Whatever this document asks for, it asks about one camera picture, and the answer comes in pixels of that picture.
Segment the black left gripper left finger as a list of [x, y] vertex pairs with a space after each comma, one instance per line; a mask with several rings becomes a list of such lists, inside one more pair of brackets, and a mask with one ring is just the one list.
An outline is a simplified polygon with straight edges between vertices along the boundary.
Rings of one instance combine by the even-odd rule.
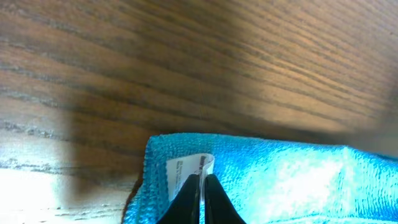
[[200, 176], [192, 174], [157, 224], [199, 224], [199, 220]]

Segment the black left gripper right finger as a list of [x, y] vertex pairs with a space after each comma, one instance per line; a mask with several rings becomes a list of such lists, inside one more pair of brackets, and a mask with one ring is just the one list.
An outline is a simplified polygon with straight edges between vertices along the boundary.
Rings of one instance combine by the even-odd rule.
[[205, 193], [205, 223], [206, 224], [245, 224], [239, 216], [214, 174], [206, 177]]

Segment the blue microfiber cloth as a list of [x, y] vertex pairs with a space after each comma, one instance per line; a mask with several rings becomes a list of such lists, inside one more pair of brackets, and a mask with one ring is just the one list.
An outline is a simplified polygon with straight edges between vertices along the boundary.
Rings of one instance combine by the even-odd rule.
[[246, 223], [396, 223], [397, 161], [348, 146], [153, 136], [124, 223], [155, 223], [190, 174], [217, 176]]

